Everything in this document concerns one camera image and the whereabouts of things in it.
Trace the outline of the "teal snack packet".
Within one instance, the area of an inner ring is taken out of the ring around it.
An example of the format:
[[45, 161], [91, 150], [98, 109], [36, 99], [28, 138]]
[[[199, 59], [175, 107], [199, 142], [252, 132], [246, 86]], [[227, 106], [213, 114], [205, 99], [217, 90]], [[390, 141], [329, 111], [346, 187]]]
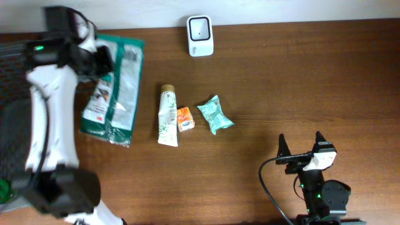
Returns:
[[219, 129], [226, 129], [234, 125], [234, 123], [224, 115], [218, 95], [212, 97], [207, 103], [197, 106], [197, 108], [208, 122], [213, 135], [216, 135], [216, 131]]

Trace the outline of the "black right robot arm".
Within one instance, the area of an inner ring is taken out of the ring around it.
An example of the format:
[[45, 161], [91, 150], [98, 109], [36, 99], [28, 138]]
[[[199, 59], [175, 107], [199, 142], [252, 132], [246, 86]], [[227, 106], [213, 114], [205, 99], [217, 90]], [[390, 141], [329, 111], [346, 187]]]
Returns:
[[279, 135], [277, 164], [286, 166], [286, 174], [295, 174], [300, 181], [307, 214], [296, 217], [298, 224], [366, 224], [360, 219], [344, 219], [351, 188], [341, 181], [325, 180], [323, 171], [330, 168], [337, 150], [318, 131], [311, 151], [292, 154], [283, 134]]

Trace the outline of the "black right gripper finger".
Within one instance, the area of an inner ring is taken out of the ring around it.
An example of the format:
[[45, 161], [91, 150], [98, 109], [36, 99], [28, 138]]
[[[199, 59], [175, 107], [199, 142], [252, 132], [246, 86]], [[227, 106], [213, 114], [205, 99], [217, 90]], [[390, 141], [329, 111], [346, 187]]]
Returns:
[[316, 132], [316, 143], [324, 143], [326, 141], [326, 139], [324, 138], [324, 136], [317, 131]]
[[279, 135], [279, 145], [278, 145], [278, 150], [277, 150], [277, 157], [286, 157], [286, 156], [290, 156], [290, 155], [291, 155], [291, 152], [286, 143], [284, 134], [280, 134]]

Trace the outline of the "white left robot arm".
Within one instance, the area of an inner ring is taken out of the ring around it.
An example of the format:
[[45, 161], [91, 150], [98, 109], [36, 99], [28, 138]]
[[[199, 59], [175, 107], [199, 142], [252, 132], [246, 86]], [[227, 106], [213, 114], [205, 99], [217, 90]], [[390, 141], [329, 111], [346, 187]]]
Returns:
[[46, 31], [24, 49], [31, 85], [29, 154], [11, 186], [41, 214], [71, 224], [116, 224], [101, 199], [98, 175], [79, 166], [74, 141], [74, 97], [80, 80], [114, 69], [109, 48], [98, 43], [96, 26], [66, 6], [44, 8]]

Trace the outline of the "white cream tube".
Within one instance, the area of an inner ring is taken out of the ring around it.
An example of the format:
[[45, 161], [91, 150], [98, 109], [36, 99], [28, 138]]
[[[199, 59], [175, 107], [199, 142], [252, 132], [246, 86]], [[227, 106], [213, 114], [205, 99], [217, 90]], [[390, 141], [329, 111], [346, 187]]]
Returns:
[[175, 87], [171, 84], [164, 84], [161, 87], [158, 122], [158, 143], [178, 147], [176, 94]]

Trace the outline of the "green lidded jar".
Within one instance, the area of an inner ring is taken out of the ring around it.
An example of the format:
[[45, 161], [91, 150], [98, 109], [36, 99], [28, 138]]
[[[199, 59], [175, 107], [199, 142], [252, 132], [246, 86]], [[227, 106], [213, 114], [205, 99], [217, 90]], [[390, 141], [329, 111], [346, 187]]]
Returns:
[[0, 180], [0, 203], [7, 203], [11, 196], [13, 195], [13, 191], [11, 189], [11, 183], [8, 180], [1, 179]]

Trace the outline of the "green wipes packet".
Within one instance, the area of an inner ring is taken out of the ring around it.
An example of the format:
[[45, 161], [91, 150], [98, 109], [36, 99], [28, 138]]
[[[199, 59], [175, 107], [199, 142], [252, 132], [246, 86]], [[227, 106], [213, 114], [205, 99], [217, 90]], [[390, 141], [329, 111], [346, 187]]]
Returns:
[[131, 145], [145, 43], [138, 39], [101, 34], [110, 50], [114, 70], [103, 76], [82, 112], [80, 131], [112, 144]]

